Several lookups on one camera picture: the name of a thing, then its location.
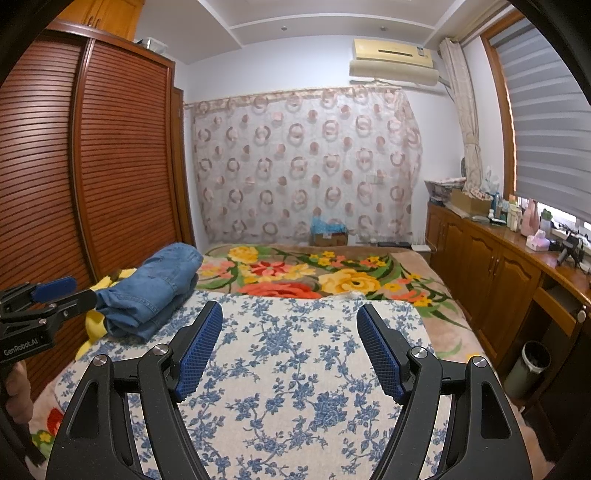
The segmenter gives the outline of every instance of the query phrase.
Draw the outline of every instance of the window blind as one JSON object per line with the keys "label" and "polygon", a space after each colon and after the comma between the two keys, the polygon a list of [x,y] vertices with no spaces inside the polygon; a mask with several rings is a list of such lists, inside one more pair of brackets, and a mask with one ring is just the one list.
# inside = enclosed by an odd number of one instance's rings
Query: window blind
{"label": "window blind", "polygon": [[505,73],[521,197],[591,222],[591,106],[552,45],[523,19],[491,39]]}

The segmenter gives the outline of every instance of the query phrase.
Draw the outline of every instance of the jeans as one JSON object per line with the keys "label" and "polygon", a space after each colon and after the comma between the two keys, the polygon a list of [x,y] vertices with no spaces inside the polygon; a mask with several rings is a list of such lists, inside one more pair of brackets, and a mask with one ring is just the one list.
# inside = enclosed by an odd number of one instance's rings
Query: jeans
{"label": "jeans", "polygon": [[193,293],[203,257],[195,247],[176,243],[147,259],[129,278],[99,290],[96,310],[115,337],[148,341]]}

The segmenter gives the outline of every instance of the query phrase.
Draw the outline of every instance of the cabinet knob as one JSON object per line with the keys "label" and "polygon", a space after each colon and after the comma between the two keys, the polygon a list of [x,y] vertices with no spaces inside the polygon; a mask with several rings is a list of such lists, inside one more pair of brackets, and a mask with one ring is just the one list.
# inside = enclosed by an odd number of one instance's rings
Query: cabinet knob
{"label": "cabinet knob", "polygon": [[583,323],[587,319],[587,306],[583,305],[581,310],[577,314],[577,321]]}

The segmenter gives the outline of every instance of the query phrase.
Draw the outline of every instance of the bed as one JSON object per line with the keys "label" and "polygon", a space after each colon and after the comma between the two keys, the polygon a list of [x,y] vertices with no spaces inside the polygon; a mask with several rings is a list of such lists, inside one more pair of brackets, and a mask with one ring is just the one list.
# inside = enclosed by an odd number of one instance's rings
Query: bed
{"label": "bed", "polygon": [[[223,330],[206,373],[180,406],[189,435],[214,480],[370,478],[400,412],[382,392],[356,333],[367,300],[284,299],[196,291],[143,345],[103,338],[58,378],[62,409],[88,363],[105,353],[141,356],[170,341],[208,300],[222,305]],[[432,350],[421,317],[405,301],[371,300],[412,345]],[[144,473],[160,478],[138,395],[130,412]],[[435,473],[450,400],[442,397],[422,478]]]}
{"label": "bed", "polygon": [[368,300],[407,301],[439,358],[467,362],[484,355],[441,278],[407,249],[220,245],[206,253],[197,288],[301,299],[355,291]]}
{"label": "bed", "polygon": [[[140,356],[170,340],[208,300],[222,305],[224,330],[197,392],[181,409],[215,480],[371,476],[399,409],[360,348],[354,316],[365,303],[409,343],[441,359],[483,355],[441,279],[411,251],[221,245],[206,253],[199,277],[197,291],[148,345],[103,338],[56,378],[31,422],[42,451],[48,455],[59,410],[95,355]],[[157,479],[137,395],[130,406],[144,472]],[[435,472],[449,408],[442,397],[421,478]]]}

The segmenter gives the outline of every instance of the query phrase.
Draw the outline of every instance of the window frame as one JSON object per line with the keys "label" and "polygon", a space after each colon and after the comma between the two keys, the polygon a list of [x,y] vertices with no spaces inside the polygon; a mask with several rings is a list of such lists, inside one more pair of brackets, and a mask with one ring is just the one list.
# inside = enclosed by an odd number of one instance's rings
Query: window frame
{"label": "window frame", "polygon": [[515,150],[515,130],[513,127],[513,113],[511,112],[511,102],[509,101],[509,92],[505,80],[505,73],[501,64],[501,59],[495,47],[491,44],[491,38],[495,37],[511,25],[525,18],[519,10],[513,10],[507,16],[501,18],[498,22],[491,25],[481,35],[480,39],[484,44],[486,56],[491,65],[492,76],[495,81],[496,96],[499,100],[499,110],[501,111],[501,125],[503,130],[503,150],[504,150],[504,182],[503,198],[509,199],[509,195],[515,194],[515,182],[517,177],[517,153]]}

